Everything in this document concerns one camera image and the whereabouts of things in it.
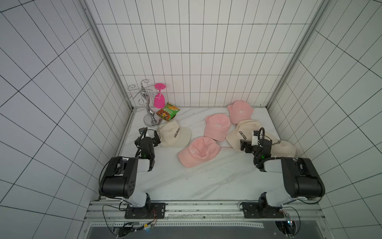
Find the beige cap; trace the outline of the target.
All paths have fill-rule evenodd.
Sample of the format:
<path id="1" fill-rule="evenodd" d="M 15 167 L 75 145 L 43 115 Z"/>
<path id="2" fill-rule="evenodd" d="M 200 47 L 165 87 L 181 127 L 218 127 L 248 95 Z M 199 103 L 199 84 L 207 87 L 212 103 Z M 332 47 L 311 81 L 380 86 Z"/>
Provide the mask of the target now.
<path id="1" fill-rule="evenodd" d="M 266 139 L 272 142 L 271 155 L 276 157 L 295 157 L 296 147 L 288 141 L 277 139 L 272 134 L 266 134 Z"/>
<path id="2" fill-rule="evenodd" d="M 186 147 L 192 136 L 192 132 L 187 127 L 179 126 L 176 120 L 169 121 L 159 127 L 158 130 L 161 147 L 174 147 L 184 148 Z"/>
<path id="3" fill-rule="evenodd" d="M 261 127 L 257 120 L 242 120 L 236 125 L 235 129 L 227 134 L 226 140 L 235 151 L 240 152 L 240 141 L 252 142 L 253 131 L 259 130 Z"/>

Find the pink cap back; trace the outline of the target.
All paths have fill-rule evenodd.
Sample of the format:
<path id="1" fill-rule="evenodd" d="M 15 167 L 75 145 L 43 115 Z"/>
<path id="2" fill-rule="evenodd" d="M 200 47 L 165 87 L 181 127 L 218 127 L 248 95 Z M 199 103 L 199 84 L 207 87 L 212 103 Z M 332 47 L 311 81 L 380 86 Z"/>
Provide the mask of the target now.
<path id="1" fill-rule="evenodd" d="M 254 109 L 245 101 L 237 100 L 228 107 L 230 121 L 238 124 L 242 120 L 250 120 Z"/>

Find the pink cap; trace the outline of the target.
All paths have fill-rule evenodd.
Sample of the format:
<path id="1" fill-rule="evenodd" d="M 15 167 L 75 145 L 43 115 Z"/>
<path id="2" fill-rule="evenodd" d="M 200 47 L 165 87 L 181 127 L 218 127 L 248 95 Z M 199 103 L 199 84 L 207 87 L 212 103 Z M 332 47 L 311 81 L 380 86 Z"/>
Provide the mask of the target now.
<path id="1" fill-rule="evenodd" d="M 242 120 L 250 120 L 254 109 L 245 101 L 237 100 L 228 107 L 230 121 L 238 124 Z"/>
<path id="2" fill-rule="evenodd" d="M 214 114 L 205 119 L 204 136 L 223 142 L 231 127 L 231 121 L 226 114 Z"/>
<path id="3" fill-rule="evenodd" d="M 221 151 L 219 144 L 209 137 L 199 137 L 178 153 L 181 164 L 192 168 L 214 159 Z"/>

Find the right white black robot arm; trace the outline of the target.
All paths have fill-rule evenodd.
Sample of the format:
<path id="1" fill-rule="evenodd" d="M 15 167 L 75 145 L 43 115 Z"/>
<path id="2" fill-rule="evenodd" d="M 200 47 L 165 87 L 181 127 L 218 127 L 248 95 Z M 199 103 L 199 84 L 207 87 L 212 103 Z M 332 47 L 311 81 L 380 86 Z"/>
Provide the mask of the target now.
<path id="1" fill-rule="evenodd" d="M 265 129 L 252 132 L 251 138 L 240 139 L 239 149 L 253 155 L 255 167 L 261 172 L 277 173 L 282 185 L 264 192 L 255 203 L 241 203 L 246 219 L 281 219 L 283 206 L 293 201 L 321 198 L 325 186 L 309 158 L 296 157 L 296 148 L 287 141 L 272 139 Z"/>

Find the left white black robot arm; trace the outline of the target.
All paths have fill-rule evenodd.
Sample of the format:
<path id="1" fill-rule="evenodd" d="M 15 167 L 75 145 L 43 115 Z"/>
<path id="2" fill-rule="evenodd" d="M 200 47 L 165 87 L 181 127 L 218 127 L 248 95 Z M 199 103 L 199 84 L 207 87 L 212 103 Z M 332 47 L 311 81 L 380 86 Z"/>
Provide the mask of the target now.
<path id="1" fill-rule="evenodd" d="M 135 189 L 139 172 L 150 172 L 155 165 L 154 148 L 161 141 L 156 130 L 153 136 L 147 135 L 147 127 L 139 130 L 140 136 L 134 141 L 137 151 L 134 157 L 116 156 L 109 160 L 99 179 L 99 192 L 111 199 L 126 203 L 126 219 L 163 219 L 166 204 L 153 203 L 147 193 Z"/>

